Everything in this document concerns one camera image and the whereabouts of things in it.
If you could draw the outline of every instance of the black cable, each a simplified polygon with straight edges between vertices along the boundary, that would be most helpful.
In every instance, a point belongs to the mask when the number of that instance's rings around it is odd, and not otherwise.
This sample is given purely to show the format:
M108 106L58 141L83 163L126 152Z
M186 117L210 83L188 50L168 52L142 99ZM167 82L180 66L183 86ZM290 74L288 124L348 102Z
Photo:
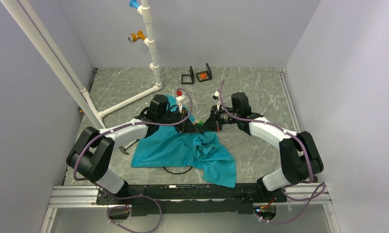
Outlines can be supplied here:
M192 168L193 168L193 167L190 166L189 170L187 170L187 171L179 172L179 173L174 173L174 172L171 172L171 171L167 170L166 167L163 166L163 169L164 169L165 171L167 171L168 173L172 174L172 175L181 175L181 174L184 174L184 173L188 173L190 170L192 170Z

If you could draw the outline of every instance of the green object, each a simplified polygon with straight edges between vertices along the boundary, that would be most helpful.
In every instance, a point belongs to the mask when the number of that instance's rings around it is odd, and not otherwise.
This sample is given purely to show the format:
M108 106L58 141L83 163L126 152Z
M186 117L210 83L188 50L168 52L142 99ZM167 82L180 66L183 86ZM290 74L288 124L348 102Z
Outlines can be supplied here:
M205 122L203 122L202 120L196 120L196 121L194 122L194 126L196 126L196 128L197 128L198 130L200 130L200 128L202 128L202 126L203 126L204 123L205 123Z

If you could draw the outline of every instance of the orange object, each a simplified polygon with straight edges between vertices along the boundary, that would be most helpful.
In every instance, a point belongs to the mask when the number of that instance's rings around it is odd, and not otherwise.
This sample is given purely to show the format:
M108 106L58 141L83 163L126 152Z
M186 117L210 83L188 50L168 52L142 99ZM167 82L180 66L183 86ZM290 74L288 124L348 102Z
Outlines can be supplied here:
M146 39L146 36L143 35L142 30L138 31L136 34L137 34L137 39L142 39L142 40Z
M207 79L207 73L201 73L199 75L200 79L203 80L203 79Z
M138 31L136 34L134 34L134 33L130 34L130 35L128 36L128 38L129 38L129 41L130 41L131 43L133 43L133 42L136 42L138 39L145 40L145 39L146 39L146 36L143 35L142 30L140 30L140 31Z

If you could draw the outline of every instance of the small black stand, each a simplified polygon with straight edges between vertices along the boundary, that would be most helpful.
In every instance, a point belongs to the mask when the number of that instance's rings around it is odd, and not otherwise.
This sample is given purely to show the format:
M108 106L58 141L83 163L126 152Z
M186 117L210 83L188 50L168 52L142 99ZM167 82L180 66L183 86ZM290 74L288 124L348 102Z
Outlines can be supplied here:
M194 84L195 83L195 74L193 73L193 69L192 67L190 66L190 74L182 74L181 75L181 83L182 84ZM183 77L190 77L190 79L192 80L191 82L185 82L183 80Z
M209 64L207 63L206 68L207 70L196 73L197 80L199 80L199 83L211 80L211 69L209 67Z

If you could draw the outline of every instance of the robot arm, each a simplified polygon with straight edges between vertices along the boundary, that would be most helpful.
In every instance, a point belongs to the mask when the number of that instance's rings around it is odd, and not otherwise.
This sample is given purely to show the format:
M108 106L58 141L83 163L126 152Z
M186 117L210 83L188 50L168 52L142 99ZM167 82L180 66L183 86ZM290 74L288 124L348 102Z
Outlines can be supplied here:
M251 111L245 93L234 93L231 96L231 100L232 108L227 108L231 115L269 122L261 114ZM100 133L112 131L100 137L99 140L91 145L91 148L95 149L94 152L91 152L90 149L86 151L81 158L78 172L89 181L106 188L117 197L129 196L129 184L109 169L112 152L114 149L133 140L151 136L159 128L158 125L137 124L137 122L170 124L179 122L188 114L186 109L181 105L179 106L179 111L175 112L169 111L167 106L168 98L166 96L155 95L149 107L145 108L136 119L126 123L132 123L129 127L118 131L114 131L114 129L119 126L102 130L96 130L93 127L86 128L67 157L66 163L70 167L74 167L81 151L93 138ZM295 139L286 135L285 132L296 136L304 144L308 152L313 174L315 175L323 171L322 160L320 159L313 138L308 132L296 133L287 130L280 131L267 123L236 120L220 108L219 103L211 108L210 117L201 127L194 125L189 119L174 127L178 133L219 132L222 130L224 124L237 124L238 128L248 135L259 137L279 149L281 168L257 180L258 193L260 195L271 196L272 191L290 184L298 184L309 178L305 158L299 154L302 148L300 148Z
M102 136L91 145L95 149L86 151L81 158L78 173L93 183L106 188L117 197L126 197L128 195L128 183L117 176L110 168L109 162L114 149L127 144L136 139L142 139L148 136L149 126L145 124L135 124L142 122L139 119L133 119L125 124L132 123L132 126L122 130ZM94 137L105 131L112 131L115 127L109 129L96 130L93 127L87 127L83 130L76 141L72 151L66 159L66 163L74 168L76 161L86 146Z

